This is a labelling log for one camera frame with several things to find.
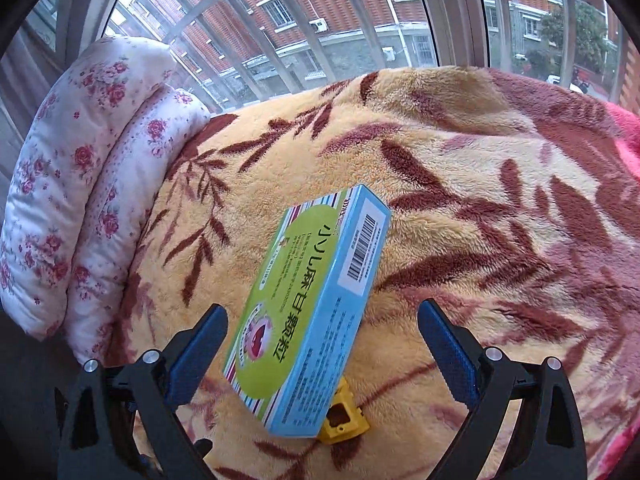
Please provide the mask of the green medicine box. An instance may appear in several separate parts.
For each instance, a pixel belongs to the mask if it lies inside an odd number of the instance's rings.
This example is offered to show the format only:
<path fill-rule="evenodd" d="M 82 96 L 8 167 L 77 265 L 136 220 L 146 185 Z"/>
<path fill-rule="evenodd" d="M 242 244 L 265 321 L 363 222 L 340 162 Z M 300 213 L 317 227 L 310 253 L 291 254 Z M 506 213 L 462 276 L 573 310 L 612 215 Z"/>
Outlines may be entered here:
<path fill-rule="evenodd" d="M 224 364 L 232 389 L 273 436 L 320 432 L 389 226 L 390 210 L 363 184 L 283 214 Z"/>

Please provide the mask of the yellow toy block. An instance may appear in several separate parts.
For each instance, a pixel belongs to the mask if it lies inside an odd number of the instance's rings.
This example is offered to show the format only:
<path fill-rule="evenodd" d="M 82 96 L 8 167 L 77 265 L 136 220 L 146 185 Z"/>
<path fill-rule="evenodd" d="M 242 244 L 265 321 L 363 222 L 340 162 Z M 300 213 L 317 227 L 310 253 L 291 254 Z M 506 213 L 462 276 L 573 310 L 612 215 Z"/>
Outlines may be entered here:
<path fill-rule="evenodd" d="M 345 377 L 338 382 L 326 418 L 322 422 L 318 440 L 334 445 L 360 437 L 371 428 Z"/>

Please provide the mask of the floral plush bed blanket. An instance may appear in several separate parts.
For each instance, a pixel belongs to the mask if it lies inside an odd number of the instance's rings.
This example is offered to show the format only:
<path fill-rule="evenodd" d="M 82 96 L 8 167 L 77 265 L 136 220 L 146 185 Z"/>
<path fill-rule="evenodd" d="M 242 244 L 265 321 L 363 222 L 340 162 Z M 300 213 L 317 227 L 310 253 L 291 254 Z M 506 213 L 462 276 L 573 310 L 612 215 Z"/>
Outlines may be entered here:
<path fill-rule="evenodd" d="M 222 304 L 231 321 L 293 205 L 362 183 L 392 212 L 345 375 L 370 422 L 327 446 L 271 437 L 214 365 L 179 411 L 227 479 L 423 479 L 463 422 L 416 325 L 435 299 L 510 358 L 557 356 L 593 479 L 639 454 L 639 119 L 498 70 L 382 70 L 213 118 L 143 230 L 107 359 Z"/>

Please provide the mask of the rolled floral white quilt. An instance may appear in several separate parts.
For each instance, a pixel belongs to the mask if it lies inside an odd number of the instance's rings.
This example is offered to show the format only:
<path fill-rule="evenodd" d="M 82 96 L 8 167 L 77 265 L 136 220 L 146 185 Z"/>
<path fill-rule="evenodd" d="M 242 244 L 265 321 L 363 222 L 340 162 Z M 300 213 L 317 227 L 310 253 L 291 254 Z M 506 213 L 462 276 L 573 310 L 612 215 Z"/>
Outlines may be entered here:
<path fill-rule="evenodd" d="M 167 44 L 108 36 L 58 77 L 17 157 L 1 230 L 1 303 L 24 332 L 102 360 L 169 166 L 209 121 L 171 87 Z"/>

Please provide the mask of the metal window frame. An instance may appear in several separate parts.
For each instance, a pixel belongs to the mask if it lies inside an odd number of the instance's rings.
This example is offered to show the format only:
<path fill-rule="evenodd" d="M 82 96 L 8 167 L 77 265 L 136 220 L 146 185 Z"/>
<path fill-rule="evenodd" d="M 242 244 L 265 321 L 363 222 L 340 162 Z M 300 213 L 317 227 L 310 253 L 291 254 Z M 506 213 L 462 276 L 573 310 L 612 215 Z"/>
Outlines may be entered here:
<path fill-rule="evenodd" d="M 38 0 L 67 65 L 105 35 L 171 47 L 216 112 L 399 67 L 495 67 L 639 108 L 639 39 L 612 0 Z"/>

